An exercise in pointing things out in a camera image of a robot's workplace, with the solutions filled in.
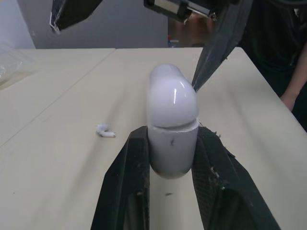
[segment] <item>wall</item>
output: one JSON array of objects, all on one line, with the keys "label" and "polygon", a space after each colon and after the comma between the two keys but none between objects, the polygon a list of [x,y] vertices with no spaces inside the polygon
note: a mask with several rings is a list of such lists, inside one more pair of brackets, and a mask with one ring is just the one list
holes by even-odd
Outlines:
[{"label": "wall", "polygon": [[52,0],[18,2],[36,48],[167,47],[167,18],[146,9],[143,0],[104,0],[60,35],[49,26]]},{"label": "wall", "polygon": [[0,42],[14,48],[35,48],[16,0],[0,0]]}]

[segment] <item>person's hand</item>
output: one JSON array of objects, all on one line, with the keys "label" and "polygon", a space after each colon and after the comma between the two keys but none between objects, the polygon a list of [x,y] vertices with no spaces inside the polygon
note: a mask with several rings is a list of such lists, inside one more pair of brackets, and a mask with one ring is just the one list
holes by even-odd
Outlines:
[{"label": "person's hand", "polygon": [[291,94],[291,93],[284,93],[280,99],[282,100],[282,102],[287,106],[287,108],[292,111],[294,104],[295,104],[295,100],[297,98],[297,95],[295,94]]}]

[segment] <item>person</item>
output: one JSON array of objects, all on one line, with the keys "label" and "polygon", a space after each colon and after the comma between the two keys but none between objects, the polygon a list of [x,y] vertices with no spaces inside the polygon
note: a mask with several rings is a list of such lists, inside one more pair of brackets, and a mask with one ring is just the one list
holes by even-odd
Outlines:
[{"label": "person", "polygon": [[240,46],[307,131],[307,44],[304,10],[254,0]]}]

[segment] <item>table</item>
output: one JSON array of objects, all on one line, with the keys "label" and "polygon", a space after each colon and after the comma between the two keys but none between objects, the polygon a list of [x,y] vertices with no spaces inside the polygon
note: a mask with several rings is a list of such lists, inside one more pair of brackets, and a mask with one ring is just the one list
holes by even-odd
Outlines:
[{"label": "table", "polygon": [[[28,84],[37,90],[38,98],[46,92],[52,94],[52,90],[40,88],[54,76],[49,71],[56,71],[53,62],[61,52],[25,50],[35,60],[41,60],[40,55],[46,57],[48,62],[38,63],[44,63],[46,69],[35,74],[36,80],[31,75],[1,90],[0,101],[7,102],[3,95],[17,97],[24,92],[18,89]],[[0,144],[3,230],[90,229],[104,174],[129,133],[146,125],[150,71],[169,62],[191,80],[201,49],[65,52],[72,60],[78,52],[79,56],[88,54],[84,56],[88,60],[86,71],[78,80],[71,81],[61,93],[52,94],[52,99],[45,99],[44,106],[36,110],[22,109],[35,99],[26,98],[26,93],[19,96],[23,103],[17,99],[7,103],[6,108],[19,116],[29,111],[22,125],[15,125],[18,119],[13,112],[5,116],[5,122],[0,115],[1,125],[7,124],[0,130],[4,137]],[[56,71],[54,91],[60,92],[57,82],[67,72],[72,76],[83,69],[76,63],[84,62],[71,61]],[[249,171],[280,227],[305,229],[307,135],[242,49],[232,52],[200,89],[198,99],[202,124],[217,131],[223,144]],[[110,124],[116,138],[95,134],[95,126],[102,122]],[[190,172],[178,180],[165,180],[151,171],[150,179],[151,230],[202,229]]]}]

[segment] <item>table surface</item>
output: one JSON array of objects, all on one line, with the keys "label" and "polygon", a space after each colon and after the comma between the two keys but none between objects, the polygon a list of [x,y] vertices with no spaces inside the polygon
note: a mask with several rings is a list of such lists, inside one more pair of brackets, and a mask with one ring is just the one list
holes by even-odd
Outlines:
[{"label": "table surface", "polygon": [[[104,174],[146,125],[150,71],[173,63],[191,80],[201,49],[23,52],[35,67],[0,86],[0,228],[90,229]],[[242,49],[198,99],[202,124],[248,170],[280,227],[306,229],[307,135]],[[102,122],[116,138],[96,135]],[[150,180],[151,230],[203,229],[190,172]]]}]

